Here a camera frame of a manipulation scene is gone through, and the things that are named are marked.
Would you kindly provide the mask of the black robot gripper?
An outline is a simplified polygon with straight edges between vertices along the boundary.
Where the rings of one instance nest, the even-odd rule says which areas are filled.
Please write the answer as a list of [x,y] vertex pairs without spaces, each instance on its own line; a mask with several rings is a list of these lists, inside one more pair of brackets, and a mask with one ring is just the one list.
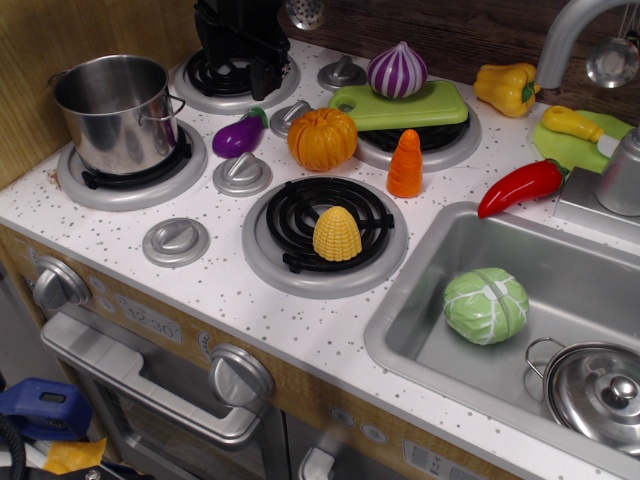
[[210,65],[250,63],[254,100],[278,90],[285,77],[289,41],[278,22],[281,1],[197,1],[196,30]]

